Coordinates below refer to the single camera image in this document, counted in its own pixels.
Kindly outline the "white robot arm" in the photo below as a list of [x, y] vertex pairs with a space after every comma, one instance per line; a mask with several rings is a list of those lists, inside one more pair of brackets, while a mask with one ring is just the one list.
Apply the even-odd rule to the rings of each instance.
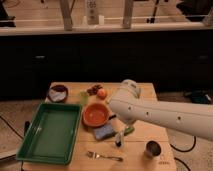
[[213, 141], [213, 105], [140, 98], [141, 88], [123, 80], [109, 100], [109, 108], [126, 125], [145, 121]]

